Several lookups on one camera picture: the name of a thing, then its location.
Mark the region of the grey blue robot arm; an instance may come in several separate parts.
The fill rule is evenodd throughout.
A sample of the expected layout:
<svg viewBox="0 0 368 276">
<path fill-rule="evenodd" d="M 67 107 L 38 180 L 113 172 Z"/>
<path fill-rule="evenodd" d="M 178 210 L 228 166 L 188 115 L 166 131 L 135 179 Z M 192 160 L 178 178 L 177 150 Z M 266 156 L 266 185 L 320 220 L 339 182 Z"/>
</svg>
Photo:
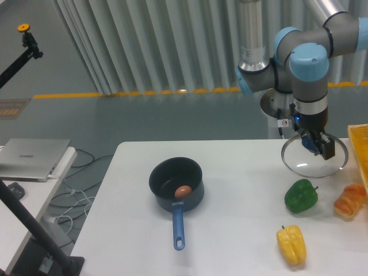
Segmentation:
<svg viewBox="0 0 368 276">
<path fill-rule="evenodd" d="M 241 58 L 235 69 L 245 94 L 275 89 L 291 94 L 293 130 L 310 152 L 328 160 L 335 142 L 325 132 L 328 120 L 329 60 L 367 49 L 367 18 L 353 17 L 339 1 L 306 1 L 321 24 L 312 31 L 281 29 L 274 37 L 273 57 L 266 57 L 261 1 L 239 1 Z"/>
</svg>

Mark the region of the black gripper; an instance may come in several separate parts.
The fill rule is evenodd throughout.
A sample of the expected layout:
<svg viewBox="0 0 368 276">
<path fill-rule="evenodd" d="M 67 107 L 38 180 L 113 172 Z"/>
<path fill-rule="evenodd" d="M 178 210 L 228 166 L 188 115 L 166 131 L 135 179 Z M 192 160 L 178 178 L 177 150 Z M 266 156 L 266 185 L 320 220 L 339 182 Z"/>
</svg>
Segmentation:
<svg viewBox="0 0 368 276">
<path fill-rule="evenodd" d="M 292 128 L 299 132 L 303 147 L 311 147 L 312 139 L 309 132 L 320 133 L 317 135 L 316 146 L 324 160 L 335 156 L 335 139 L 325 133 L 325 125 L 328 121 L 328 108 L 316 114 L 303 114 L 297 111 L 295 103 L 289 105 L 292 117 Z"/>
</svg>

